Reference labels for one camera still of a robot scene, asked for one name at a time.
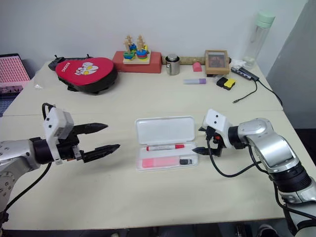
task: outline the clear plastic bottle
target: clear plastic bottle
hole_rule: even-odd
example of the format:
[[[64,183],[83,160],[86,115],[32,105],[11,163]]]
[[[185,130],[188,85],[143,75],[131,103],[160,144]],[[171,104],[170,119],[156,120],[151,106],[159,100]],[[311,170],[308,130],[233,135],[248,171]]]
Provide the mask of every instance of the clear plastic bottle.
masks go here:
[[[274,19],[275,16],[268,12],[259,12],[255,29],[251,35],[244,57],[242,58],[243,61],[246,62],[245,67],[247,69],[251,69],[254,66]]]

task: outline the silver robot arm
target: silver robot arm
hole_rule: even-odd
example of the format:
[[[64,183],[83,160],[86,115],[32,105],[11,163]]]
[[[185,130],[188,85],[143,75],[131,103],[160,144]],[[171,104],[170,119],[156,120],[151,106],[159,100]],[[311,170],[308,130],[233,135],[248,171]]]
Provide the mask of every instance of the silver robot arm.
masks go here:
[[[62,164],[62,160],[82,159],[84,163],[90,162],[107,156],[119,148],[119,144],[107,145],[85,153],[79,150],[77,135],[94,133],[108,127],[107,125],[88,123],[74,126],[69,113],[47,103],[43,104],[42,111],[46,139],[37,137],[0,142],[0,229],[2,224],[8,221],[6,211],[18,199],[15,198],[7,204],[14,184],[23,174],[38,169],[41,164],[49,164],[46,173],[52,162],[59,165]]]
[[[285,205],[280,204],[276,193],[290,231],[297,237],[316,236],[316,183],[308,176],[289,143],[274,132],[270,121],[256,118],[232,126],[225,116],[209,110],[203,126],[212,128],[204,129],[208,140],[211,136],[221,136],[223,147],[254,147],[266,173],[285,202]],[[213,134],[207,134],[207,131],[213,131]]]

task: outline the stainless steel mug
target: stainless steel mug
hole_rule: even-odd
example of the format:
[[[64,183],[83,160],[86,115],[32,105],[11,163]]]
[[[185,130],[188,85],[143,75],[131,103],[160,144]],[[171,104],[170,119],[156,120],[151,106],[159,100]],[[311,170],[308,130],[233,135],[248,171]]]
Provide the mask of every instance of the stainless steel mug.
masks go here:
[[[177,75],[180,72],[180,58],[175,54],[169,54],[166,57],[167,73]]]

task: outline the table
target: table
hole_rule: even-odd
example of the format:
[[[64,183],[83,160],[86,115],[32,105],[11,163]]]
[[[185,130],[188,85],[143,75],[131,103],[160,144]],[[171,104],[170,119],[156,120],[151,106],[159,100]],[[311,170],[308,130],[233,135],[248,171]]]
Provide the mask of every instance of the table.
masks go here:
[[[121,144],[113,154],[84,164],[81,161],[53,164],[33,189],[8,211],[5,229],[76,230],[112,229],[190,223],[256,220],[283,217],[274,199],[269,178],[252,168],[236,178],[220,176],[208,157],[200,156],[196,167],[138,172],[135,158],[139,145],[134,121],[138,118],[192,115],[196,131],[208,107],[199,112],[161,112],[147,110],[119,115],[74,114],[75,124],[103,122],[109,125],[98,133],[80,135],[80,148],[88,151],[106,144]],[[309,175],[315,166],[283,111],[224,111],[232,124],[263,117],[285,137]],[[42,116],[4,116],[0,140],[43,136]],[[204,133],[195,142],[205,146]],[[226,173],[235,173],[251,163],[247,150],[225,149],[215,158]],[[15,197],[43,172],[29,172],[12,191]]]
[[[255,85],[237,74],[230,73],[236,85],[227,91],[215,85],[184,85],[183,79],[204,78],[205,72],[193,72],[192,66],[181,66],[180,74],[169,76],[162,67],[161,74],[119,73],[116,84],[99,95],[71,92],[60,82],[46,63],[32,82],[20,93],[4,115],[41,115],[44,102],[56,104],[71,114],[113,114],[149,112],[181,112],[188,114],[213,108],[217,111],[277,111],[282,106],[276,97],[258,84],[258,91],[236,104],[232,102],[249,92]],[[258,66],[251,70],[266,86],[267,80]],[[39,84],[43,89],[34,88]]]

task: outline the cartoon print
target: cartoon print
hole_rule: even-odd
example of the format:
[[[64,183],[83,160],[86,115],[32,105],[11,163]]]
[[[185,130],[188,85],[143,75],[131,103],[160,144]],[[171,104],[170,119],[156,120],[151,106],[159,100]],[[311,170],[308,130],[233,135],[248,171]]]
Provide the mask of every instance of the cartoon print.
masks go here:
[[[94,66],[93,63],[85,62],[82,67],[77,68],[76,75],[90,75],[98,70],[98,66]]]

